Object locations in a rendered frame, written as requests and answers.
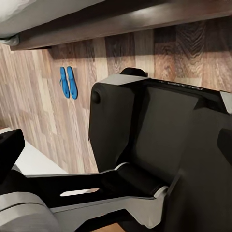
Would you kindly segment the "sandal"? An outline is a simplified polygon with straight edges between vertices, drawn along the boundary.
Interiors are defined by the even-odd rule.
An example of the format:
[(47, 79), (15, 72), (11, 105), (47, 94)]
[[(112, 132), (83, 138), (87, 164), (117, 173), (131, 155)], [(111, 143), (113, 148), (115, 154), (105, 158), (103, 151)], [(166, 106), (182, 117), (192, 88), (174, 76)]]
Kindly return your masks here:
[(69, 88), (68, 80), (66, 79), (64, 67), (60, 67), (60, 75), (61, 75), (61, 86), (62, 86), (64, 95), (67, 98), (70, 98), (70, 88)]
[(71, 66), (67, 67), (67, 73), (68, 73), (68, 84), (70, 88), (70, 94), (72, 98), (77, 99), (78, 96), (78, 89), (74, 80), (73, 70)]

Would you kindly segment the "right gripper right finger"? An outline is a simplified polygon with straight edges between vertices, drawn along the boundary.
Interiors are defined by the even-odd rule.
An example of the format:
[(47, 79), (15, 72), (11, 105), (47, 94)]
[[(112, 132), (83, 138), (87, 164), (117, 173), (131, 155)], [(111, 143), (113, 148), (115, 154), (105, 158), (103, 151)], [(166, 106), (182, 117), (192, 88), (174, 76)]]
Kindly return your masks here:
[(217, 147), (232, 166), (232, 130), (221, 129), (217, 139)]

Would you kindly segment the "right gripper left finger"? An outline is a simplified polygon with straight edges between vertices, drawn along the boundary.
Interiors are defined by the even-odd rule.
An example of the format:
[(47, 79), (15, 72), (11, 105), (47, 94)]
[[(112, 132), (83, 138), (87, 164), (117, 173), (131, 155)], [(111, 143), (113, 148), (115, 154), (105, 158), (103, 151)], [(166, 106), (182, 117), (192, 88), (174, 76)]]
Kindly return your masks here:
[(0, 185), (15, 165), (25, 147), (25, 139), (21, 129), (0, 134)]

